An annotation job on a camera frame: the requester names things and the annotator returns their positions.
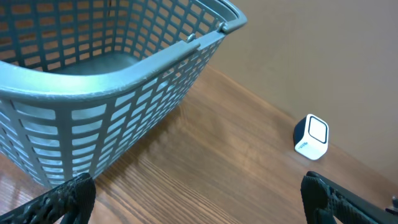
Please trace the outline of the white barcode scanner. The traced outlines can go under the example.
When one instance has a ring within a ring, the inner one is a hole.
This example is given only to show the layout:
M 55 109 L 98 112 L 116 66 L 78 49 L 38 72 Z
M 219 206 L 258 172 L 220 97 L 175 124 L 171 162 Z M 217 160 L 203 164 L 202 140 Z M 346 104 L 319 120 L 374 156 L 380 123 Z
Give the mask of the white barcode scanner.
M 294 127 L 294 150 L 310 160 L 318 160 L 328 149 L 328 124 L 315 116 L 308 114 Z

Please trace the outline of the grey plastic shopping basket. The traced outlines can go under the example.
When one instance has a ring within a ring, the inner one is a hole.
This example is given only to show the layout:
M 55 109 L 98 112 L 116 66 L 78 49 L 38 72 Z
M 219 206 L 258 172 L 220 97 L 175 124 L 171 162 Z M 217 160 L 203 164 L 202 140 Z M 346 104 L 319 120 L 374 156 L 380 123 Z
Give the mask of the grey plastic shopping basket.
M 100 175 L 246 22 L 225 0 L 2 1 L 2 154 L 49 188 Z

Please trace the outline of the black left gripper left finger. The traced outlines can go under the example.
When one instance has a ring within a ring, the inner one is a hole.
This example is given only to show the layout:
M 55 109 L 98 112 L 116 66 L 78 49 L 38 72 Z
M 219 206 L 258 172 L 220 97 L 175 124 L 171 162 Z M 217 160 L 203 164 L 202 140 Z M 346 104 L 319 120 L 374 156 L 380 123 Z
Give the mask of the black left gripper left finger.
M 1 223 L 41 224 L 61 220 L 67 224 L 87 224 L 95 198 L 95 182 L 89 173 L 84 172 L 1 215 Z

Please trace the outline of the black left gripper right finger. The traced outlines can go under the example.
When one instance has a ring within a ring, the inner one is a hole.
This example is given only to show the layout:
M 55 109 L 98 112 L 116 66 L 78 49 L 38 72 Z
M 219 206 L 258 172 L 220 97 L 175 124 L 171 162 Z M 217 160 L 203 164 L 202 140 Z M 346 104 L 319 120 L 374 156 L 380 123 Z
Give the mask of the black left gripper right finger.
M 308 171 L 300 187 L 307 223 L 397 223 L 397 198 L 384 210 L 334 183 Z

